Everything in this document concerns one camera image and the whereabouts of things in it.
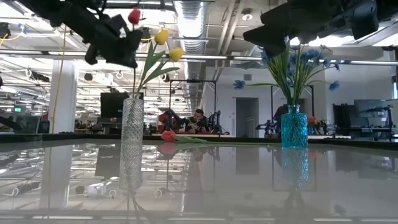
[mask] ceiling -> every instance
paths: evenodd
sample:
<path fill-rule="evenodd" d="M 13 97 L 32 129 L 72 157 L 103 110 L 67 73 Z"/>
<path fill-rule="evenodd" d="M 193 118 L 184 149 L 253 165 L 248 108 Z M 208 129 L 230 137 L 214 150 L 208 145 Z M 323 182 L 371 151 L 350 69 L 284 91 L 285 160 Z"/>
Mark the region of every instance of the ceiling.
<path fill-rule="evenodd" d="M 220 37 L 222 35 L 222 30 L 224 26 L 224 21 L 228 16 L 228 6 L 230 1 L 233 0 L 214 0 L 206 1 L 207 4 L 207 18 L 206 18 L 206 33 L 204 41 L 205 45 L 205 55 L 214 55 L 217 52 Z M 233 32 L 231 36 L 231 42 L 226 45 L 227 41 L 224 41 L 224 45 L 221 48 L 221 52 L 226 52 L 226 54 L 240 54 L 246 55 L 254 47 L 251 43 L 243 40 L 243 33 L 254 27 L 261 26 L 260 15 L 279 4 L 285 3 L 285 0 L 237 0 L 234 6 L 234 10 L 231 17 L 231 22 L 229 24 L 229 32 Z M 252 10 L 251 14 L 253 18 L 251 20 L 245 21 L 242 18 L 241 12 L 237 12 L 238 9 L 249 8 Z M 131 9 L 105 9 L 104 13 L 114 16 L 116 14 L 121 14 L 125 20 L 130 13 Z M 142 16 L 146 19 L 141 21 L 140 26 L 145 26 L 150 28 L 150 33 L 153 35 L 160 29 L 168 29 L 170 32 L 170 39 L 167 46 L 160 46 L 157 51 L 165 50 L 168 52 L 169 49 L 173 49 L 180 46 L 180 36 L 177 24 L 177 16 L 172 11 L 160 11 L 160 10 L 149 10 L 142 9 Z M 238 16 L 238 21 L 236 27 L 231 26 L 234 17 Z M 25 8 L 23 5 L 19 4 L 17 1 L 0 2 L 0 22 L 9 22 L 10 30 L 12 32 L 11 37 L 16 37 L 21 33 L 23 27 L 26 28 L 26 34 L 22 34 L 19 38 L 12 41 L 4 41 L 0 49 L 2 50 L 45 50 L 45 51 L 60 51 L 63 48 L 63 34 L 66 32 L 66 51 L 79 51 L 83 52 L 87 50 L 87 45 L 82 44 L 82 39 L 79 35 L 71 33 L 67 28 L 64 30 L 61 27 L 53 28 L 50 26 L 48 21 L 45 21 L 37 16 L 35 16 L 31 11 Z M 382 40 L 390 37 L 397 33 L 398 29 L 395 24 L 396 20 L 389 22 L 383 22 L 381 28 L 375 34 L 364 37 L 360 40 L 353 40 L 351 32 L 342 31 L 338 32 L 333 36 L 329 36 L 323 40 L 316 40 L 310 45 L 325 44 L 331 47 L 337 47 L 336 52 L 338 55 L 344 55 L 344 52 L 352 52 L 352 47 L 365 47 L 377 45 Z M 146 52 L 148 48 L 147 44 L 142 44 L 139 47 L 139 52 Z M 41 58 L 41 57 L 9 57 L 7 55 L 0 55 L 0 71 L 2 72 L 2 79 L 4 83 L 8 85 L 12 84 L 48 84 L 42 81 L 32 80 L 29 78 L 30 71 L 38 72 L 51 80 L 52 76 L 52 64 L 53 59 L 51 58 Z M 358 54 L 359 57 L 363 58 L 363 53 Z M 79 86 L 85 86 L 85 88 L 78 89 L 78 100 L 77 100 L 77 111 L 90 112 L 93 114 L 98 114 L 100 108 L 100 93 L 109 91 L 107 86 L 114 86 L 119 88 L 119 91 L 131 91 L 132 88 L 129 86 L 133 85 L 133 72 L 132 69 L 123 67 L 120 65 L 105 63 L 104 60 L 98 60 L 98 64 L 89 65 L 82 59 L 74 59 L 75 65 L 80 69 L 79 76 Z M 139 61 L 139 66 L 137 68 L 137 75 L 139 76 L 144 62 Z M 180 67 L 174 74 L 169 74 L 174 79 L 186 79 L 187 78 L 187 62 L 182 61 L 178 64 L 167 63 L 166 67 Z M 94 74 L 93 81 L 86 81 L 84 79 L 85 73 Z M 147 84 L 151 90 L 146 90 L 146 100 L 148 104 L 146 106 L 147 111 L 152 113 L 160 113 L 157 109 L 158 107 L 166 107 L 168 105 L 168 95 L 169 95 L 169 84 L 163 82 L 160 78 L 156 78 Z M 179 102 L 176 102 L 173 106 L 174 109 L 178 110 L 181 114 L 187 114 L 192 109 L 193 106 L 190 104 L 190 95 L 192 94 L 192 89 L 188 91 L 189 87 L 185 83 L 176 83 L 175 87 L 179 87 L 175 93 L 175 97 L 179 98 Z M 18 87 L 18 90 L 25 90 L 28 92 L 35 92 L 37 95 L 41 96 L 42 110 L 33 113 L 42 113 L 41 111 L 46 111 L 46 107 L 49 103 L 49 94 L 51 94 L 50 87 Z M 0 93 L 0 106 L 13 105 L 18 103 L 18 98 L 24 98 L 24 101 L 29 101 L 31 96 L 25 95 L 15 95 L 13 92 L 7 90 L 2 90 Z M 201 92 L 201 85 L 195 86 L 194 91 Z"/>

